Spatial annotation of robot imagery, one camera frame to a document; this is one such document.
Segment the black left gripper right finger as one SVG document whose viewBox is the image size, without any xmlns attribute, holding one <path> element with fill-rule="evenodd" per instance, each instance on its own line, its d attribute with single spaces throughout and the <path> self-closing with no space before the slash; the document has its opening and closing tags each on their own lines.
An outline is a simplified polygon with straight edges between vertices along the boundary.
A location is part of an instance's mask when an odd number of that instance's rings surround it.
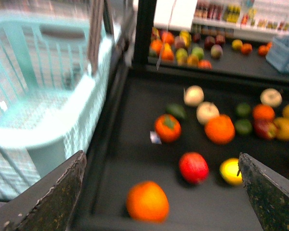
<svg viewBox="0 0 289 231">
<path fill-rule="evenodd" d="M 246 153 L 238 167 L 262 229 L 289 231 L 289 180 Z"/>
</svg>

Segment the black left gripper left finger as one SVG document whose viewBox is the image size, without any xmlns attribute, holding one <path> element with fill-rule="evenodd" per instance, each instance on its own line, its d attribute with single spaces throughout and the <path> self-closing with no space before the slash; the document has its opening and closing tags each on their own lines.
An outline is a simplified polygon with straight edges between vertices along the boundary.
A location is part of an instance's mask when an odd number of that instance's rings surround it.
<svg viewBox="0 0 289 231">
<path fill-rule="evenodd" d="M 0 207 L 0 231 L 64 231 L 78 200 L 86 154 L 76 152 Z"/>
</svg>

